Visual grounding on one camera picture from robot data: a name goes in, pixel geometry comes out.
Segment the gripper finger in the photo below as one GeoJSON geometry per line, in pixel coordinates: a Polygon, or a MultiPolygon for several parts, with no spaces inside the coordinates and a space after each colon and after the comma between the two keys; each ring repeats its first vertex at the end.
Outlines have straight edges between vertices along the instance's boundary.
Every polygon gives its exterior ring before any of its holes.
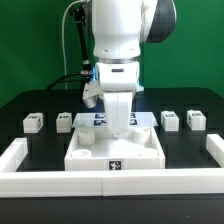
{"type": "Polygon", "coordinates": [[[104,109],[108,131],[116,136],[126,133],[129,128],[132,92],[107,92],[104,109]]]}

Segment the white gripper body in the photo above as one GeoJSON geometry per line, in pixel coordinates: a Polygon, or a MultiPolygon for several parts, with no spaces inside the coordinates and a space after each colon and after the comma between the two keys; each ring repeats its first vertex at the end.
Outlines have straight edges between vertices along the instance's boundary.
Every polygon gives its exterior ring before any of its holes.
{"type": "Polygon", "coordinates": [[[139,79],[139,63],[106,64],[95,66],[99,88],[102,92],[135,92],[139,79]]]}

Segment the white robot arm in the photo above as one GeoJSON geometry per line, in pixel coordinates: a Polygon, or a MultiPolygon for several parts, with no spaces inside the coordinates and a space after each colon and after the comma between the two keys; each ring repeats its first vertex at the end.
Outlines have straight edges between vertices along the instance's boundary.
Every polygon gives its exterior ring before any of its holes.
{"type": "Polygon", "coordinates": [[[138,91],[140,44],[160,43],[174,30],[173,0],[78,0],[95,41],[95,78],[83,91],[92,108],[102,98],[108,131],[129,129],[132,100],[138,91]]]}

